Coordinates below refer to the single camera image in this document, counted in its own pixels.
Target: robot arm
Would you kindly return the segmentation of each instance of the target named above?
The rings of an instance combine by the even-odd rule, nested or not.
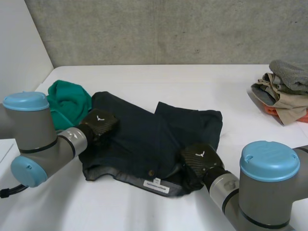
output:
[[[0,123],[0,139],[15,138],[20,151],[11,164],[14,177],[24,186],[37,187],[113,129],[117,119],[92,110],[81,124],[56,134],[46,96],[23,92],[0,104]]]
[[[205,145],[203,150],[182,156],[237,231],[295,231],[289,225],[292,204],[308,198],[308,146],[248,144],[240,160],[240,180],[224,169],[213,149]]]

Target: white tag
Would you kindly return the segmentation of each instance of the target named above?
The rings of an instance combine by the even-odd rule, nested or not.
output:
[[[154,183],[154,184],[160,185],[160,179],[159,179],[159,178],[155,178],[155,179],[153,180],[153,183]]]
[[[144,187],[154,189],[154,190],[160,191],[162,193],[166,193],[166,194],[169,193],[169,189],[170,189],[166,186],[160,185],[160,179],[159,178],[155,178],[153,180],[153,182],[145,180],[143,185],[144,185]]]

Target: white table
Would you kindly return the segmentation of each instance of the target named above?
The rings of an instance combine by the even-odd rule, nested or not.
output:
[[[38,87],[62,79],[82,85],[89,94],[109,91],[154,112],[159,101],[176,107],[220,110],[223,115],[218,154],[239,177],[242,148],[253,141],[308,144],[308,124],[282,126],[267,115],[247,90],[267,65],[67,66],[52,71]],[[12,140],[3,141],[2,152]],[[0,163],[0,187],[14,187],[10,162],[16,144]],[[307,230],[308,200],[294,203],[291,225]],[[2,231],[232,231],[206,188],[170,199],[102,177],[87,182],[78,158],[46,183],[0,199]]]

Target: teal shirt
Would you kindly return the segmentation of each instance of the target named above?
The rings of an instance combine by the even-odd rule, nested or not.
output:
[[[48,94],[56,130],[78,125],[91,110],[91,96],[80,85],[57,80],[49,87]]]

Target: gray concrete wall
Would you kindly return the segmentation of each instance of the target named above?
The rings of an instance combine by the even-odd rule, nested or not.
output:
[[[25,0],[55,67],[308,64],[307,0]]]

